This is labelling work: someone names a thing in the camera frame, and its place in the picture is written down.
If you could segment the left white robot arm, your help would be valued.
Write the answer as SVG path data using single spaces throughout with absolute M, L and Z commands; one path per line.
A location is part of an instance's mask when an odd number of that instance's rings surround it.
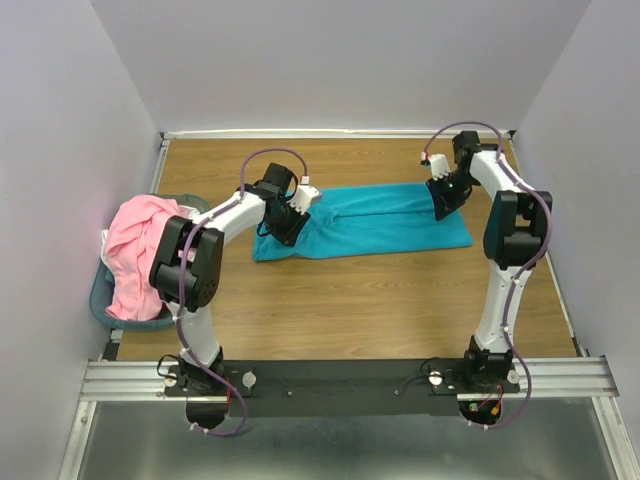
M 167 220 L 149 273 L 149 284 L 167 304 L 181 343 L 181 375 L 201 395 L 226 386 L 223 354 L 209 304 L 219 284 L 224 249 L 240 234 L 263 226 L 293 247 L 322 197 L 307 175 L 272 163 L 258 181 L 242 182 L 231 197 L 193 219 Z

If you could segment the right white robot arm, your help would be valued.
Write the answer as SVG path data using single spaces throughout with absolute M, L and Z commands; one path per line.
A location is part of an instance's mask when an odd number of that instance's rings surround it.
M 454 168 L 442 154 L 421 153 L 421 164 L 431 169 L 426 186 L 438 221 L 460 209 L 475 186 L 486 191 L 492 201 L 483 236 L 489 283 L 480 323 L 464 357 L 447 359 L 440 371 L 460 393 L 484 393 L 494 386 L 516 391 L 515 323 L 524 288 L 550 242 L 553 199 L 508 165 L 499 143 L 483 143 L 477 132 L 462 131 L 452 146 Z

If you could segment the teal t shirt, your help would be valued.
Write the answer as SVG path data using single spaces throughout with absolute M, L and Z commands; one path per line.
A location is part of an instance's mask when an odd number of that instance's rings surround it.
M 466 248 L 473 243 L 460 213 L 435 219 L 434 202 L 423 183 L 328 188 L 309 213 L 292 247 L 266 232 L 256 233 L 252 259 L 320 260 Z

